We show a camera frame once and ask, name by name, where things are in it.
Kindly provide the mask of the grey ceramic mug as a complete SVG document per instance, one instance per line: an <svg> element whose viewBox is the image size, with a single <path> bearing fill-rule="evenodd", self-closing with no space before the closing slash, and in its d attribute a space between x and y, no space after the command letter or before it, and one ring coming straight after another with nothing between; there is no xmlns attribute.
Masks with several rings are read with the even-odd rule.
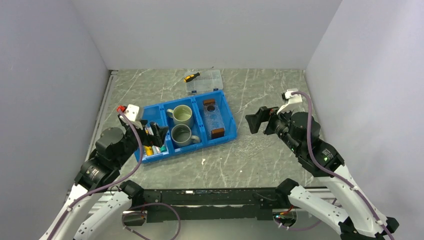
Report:
<svg viewBox="0 0 424 240"><path fill-rule="evenodd" d="M172 141L180 148L201 142L200 137L193 135L191 128L185 124L175 125L170 135Z"/></svg>

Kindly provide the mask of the light green ceramic mug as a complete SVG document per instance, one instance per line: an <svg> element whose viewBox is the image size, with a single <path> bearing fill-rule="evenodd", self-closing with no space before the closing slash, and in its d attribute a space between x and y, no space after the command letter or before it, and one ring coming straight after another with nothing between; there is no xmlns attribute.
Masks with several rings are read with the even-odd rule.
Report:
<svg viewBox="0 0 424 240"><path fill-rule="evenodd" d="M166 114L170 117L174 125L186 125L192 128L194 125L194 114L188 105L178 105L174 109L167 109Z"/></svg>

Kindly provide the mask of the blue three-compartment plastic bin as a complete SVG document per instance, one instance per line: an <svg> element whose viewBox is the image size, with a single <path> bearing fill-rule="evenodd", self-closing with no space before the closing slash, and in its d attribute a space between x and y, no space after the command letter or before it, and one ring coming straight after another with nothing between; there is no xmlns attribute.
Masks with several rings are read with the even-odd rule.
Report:
<svg viewBox="0 0 424 240"><path fill-rule="evenodd" d="M194 125L191 132L200 138L199 143L178 146L172 139L171 130L175 124L171 118L171 110L180 105L186 105L192 110ZM236 121L222 90L147 105L141 119L153 121L160 127L169 127L164 142L166 151L159 152L155 148L152 155L144 154L143 164L224 144L237 137Z"/></svg>

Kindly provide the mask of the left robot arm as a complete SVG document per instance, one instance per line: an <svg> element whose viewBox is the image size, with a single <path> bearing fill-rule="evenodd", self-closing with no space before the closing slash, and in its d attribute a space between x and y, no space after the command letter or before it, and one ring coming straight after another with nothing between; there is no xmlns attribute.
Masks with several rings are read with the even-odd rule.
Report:
<svg viewBox="0 0 424 240"><path fill-rule="evenodd" d="M41 236L42 240L72 240L86 219L89 211L110 187L129 178L135 167L120 178L120 170L133 153L143 146L161 147L169 127L150 122L152 133L146 133L147 120L136 120L119 112L119 121L125 128L111 127L104 130L74 179L74 185L56 218Z"/></svg>

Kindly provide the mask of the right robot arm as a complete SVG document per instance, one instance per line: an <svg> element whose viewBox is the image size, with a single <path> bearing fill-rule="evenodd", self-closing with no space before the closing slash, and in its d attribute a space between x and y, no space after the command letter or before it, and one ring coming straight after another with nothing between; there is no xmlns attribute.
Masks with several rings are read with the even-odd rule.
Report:
<svg viewBox="0 0 424 240"><path fill-rule="evenodd" d="M278 113L277 108L260 107L245 119L256 134L267 123L265 135L277 135L293 152L302 167L330 190L338 205L312 195L296 181L287 178L275 189L276 203L308 211L331 227L342 240L393 239L399 227L393 217L382 214L354 181L341 154L320 139L321 126L308 112Z"/></svg>

